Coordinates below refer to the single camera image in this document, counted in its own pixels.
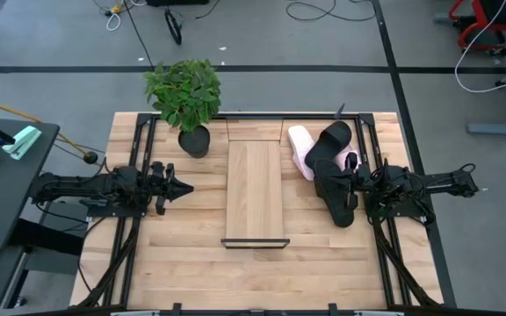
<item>red machine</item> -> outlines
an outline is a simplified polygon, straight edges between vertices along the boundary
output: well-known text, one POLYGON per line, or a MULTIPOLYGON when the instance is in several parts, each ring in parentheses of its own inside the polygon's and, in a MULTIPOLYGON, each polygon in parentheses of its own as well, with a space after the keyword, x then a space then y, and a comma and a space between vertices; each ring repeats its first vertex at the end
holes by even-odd
POLYGON ((474 42, 472 49, 488 51, 492 55, 506 56, 506 2, 505 0, 473 0, 472 16, 457 16, 456 10, 464 3, 457 0, 448 17, 452 25, 460 29, 458 45, 465 50, 481 30, 486 28, 502 8, 493 24, 474 42))

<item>wooden plank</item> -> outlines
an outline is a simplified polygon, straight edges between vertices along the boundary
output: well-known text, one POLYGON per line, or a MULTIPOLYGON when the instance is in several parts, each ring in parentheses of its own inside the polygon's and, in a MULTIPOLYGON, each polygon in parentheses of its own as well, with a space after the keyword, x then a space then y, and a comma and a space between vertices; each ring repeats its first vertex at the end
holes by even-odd
POLYGON ((282 119, 229 119, 229 140, 280 140, 282 119))
MULTIPOLYGON (((228 155, 226 238, 284 238, 279 143, 230 141, 228 155)), ((258 242, 231 245, 282 246, 258 242)))
MULTIPOLYGON (((115 115, 107 148, 110 167, 127 164, 136 116, 115 115)), ((382 155, 392 164, 407 166, 396 114, 374 113, 374 117, 382 155)), ((210 151, 205 158, 193 159, 178 146, 178 130, 160 122, 152 161, 174 163, 177 178, 194 185, 195 192, 167 204, 165 216, 155 214, 153 202, 148 208, 148 216, 141 222, 128 307, 170 309, 180 302, 184 309, 325 310, 328 303, 337 302, 341 309, 385 308, 376 245, 364 206, 355 211, 352 226, 334 226, 325 204, 315 195, 313 183, 303 178, 291 159, 288 126, 303 125, 317 139, 330 123, 285 120, 283 128, 278 128, 284 237, 290 238, 290 245, 282 250, 228 250, 220 244, 226 235, 228 124, 212 121, 208 126, 210 151)), ((354 126, 350 126, 351 145, 358 149, 354 126)), ((364 132, 370 150, 370 136, 366 129, 364 132)), ((369 159, 373 166, 373 156, 369 159)), ((442 301, 425 229, 410 219, 397 219, 396 223, 409 271, 434 299, 442 301)), ((108 266, 115 227, 116 219, 107 219, 87 236, 81 264, 90 286, 108 266)), ((390 272, 399 297, 394 270, 390 272)), ((114 302, 118 301, 115 293, 114 302)), ((86 295, 78 276, 71 304, 86 295)))

